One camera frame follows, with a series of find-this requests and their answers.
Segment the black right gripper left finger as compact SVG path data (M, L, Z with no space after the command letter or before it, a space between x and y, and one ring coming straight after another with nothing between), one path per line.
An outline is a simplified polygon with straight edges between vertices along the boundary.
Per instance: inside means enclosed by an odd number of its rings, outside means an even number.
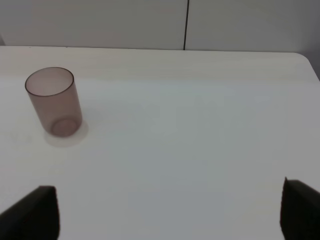
M57 240L60 211L54 186L39 186L0 214L2 240Z

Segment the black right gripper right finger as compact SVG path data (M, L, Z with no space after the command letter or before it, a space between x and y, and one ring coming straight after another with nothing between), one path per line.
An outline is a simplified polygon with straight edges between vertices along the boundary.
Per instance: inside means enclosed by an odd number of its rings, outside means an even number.
M279 223L285 240L318 240L320 193L302 181L286 178L282 187Z

